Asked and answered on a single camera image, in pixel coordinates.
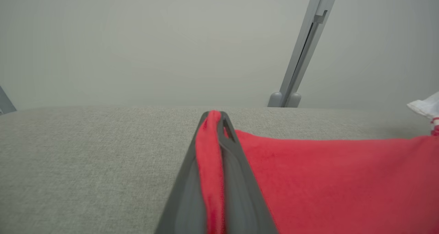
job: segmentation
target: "red towel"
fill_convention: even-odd
[[[210,112],[196,138],[209,234],[225,233],[220,116]],[[236,133],[280,234],[439,233],[439,137],[316,141]]]

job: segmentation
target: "gray wall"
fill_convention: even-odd
[[[0,0],[17,109],[266,106],[309,0]]]
[[[336,0],[299,107],[405,109],[439,91],[438,0]]]

